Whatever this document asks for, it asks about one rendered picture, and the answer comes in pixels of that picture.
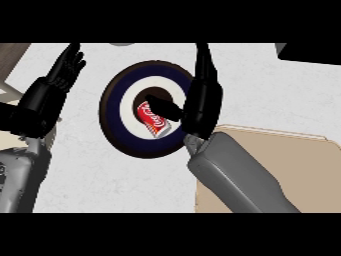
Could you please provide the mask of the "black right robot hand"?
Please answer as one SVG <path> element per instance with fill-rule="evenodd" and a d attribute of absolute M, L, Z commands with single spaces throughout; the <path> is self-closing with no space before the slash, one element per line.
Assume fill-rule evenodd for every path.
<path fill-rule="evenodd" d="M 217 70 L 208 44 L 196 43 L 195 77 L 183 108 L 150 94 L 144 96 L 144 99 L 155 115 L 171 121 L 178 121 L 183 132 L 206 140 L 218 120 L 221 98 L 223 89 L 217 81 Z"/>

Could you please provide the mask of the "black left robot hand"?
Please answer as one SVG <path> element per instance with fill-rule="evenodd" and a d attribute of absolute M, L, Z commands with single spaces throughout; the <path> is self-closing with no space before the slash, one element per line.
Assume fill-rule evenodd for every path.
<path fill-rule="evenodd" d="M 0 102 L 0 131 L 28 138 L 44 138 L 63 107 L 66 94 L 85 65 L 79 44 L 71 43 L 62 51 L 44 77 L 28 87 L 17 105 Z"/>

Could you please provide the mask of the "red soda can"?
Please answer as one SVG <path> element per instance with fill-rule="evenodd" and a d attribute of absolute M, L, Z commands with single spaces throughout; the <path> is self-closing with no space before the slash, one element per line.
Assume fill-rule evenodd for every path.
<path fill-rule="evenodd" d="M 171 125 L 167 119 L 158 116 L 150 111 L 149 103 L 146 101 L 143 101 L 137 106 L 137 116 L 153 138 L 155 139 L 162 138 L 171 129 Z"/>

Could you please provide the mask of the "navy and white round plate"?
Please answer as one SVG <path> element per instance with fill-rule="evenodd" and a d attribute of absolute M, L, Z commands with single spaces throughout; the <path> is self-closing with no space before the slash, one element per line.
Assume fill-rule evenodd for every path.
<path fill-rule="evenodd" d="M 100 129 L 111 145 L 128 156 L 158 158 L 183 147 L 180 124 L 167 120 L 168 126 L 152 134 L 137 107 L 147 94 L 181 106 L 190 80 L 178 65 L 153 60 L 128 66 L 109 81 L 99 102 Z"/>

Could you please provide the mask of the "beige tray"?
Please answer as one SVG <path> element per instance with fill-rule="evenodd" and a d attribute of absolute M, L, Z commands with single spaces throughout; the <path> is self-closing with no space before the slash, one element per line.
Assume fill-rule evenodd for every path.
<path fill-rule="evenodd" d="M 341 147 L 322 136 L 220 125 L 279 182 L 300 212 L 341 212 Z M 196 179 L 195 211 L 232 212 Z"/>

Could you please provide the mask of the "black appliance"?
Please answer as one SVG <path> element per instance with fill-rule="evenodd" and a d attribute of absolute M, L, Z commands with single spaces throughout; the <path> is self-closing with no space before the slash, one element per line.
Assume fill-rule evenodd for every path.
<path fill-rule="evenodd" d="M 276 43 L 280 60 L 341 66 L 341 43 Z"/>

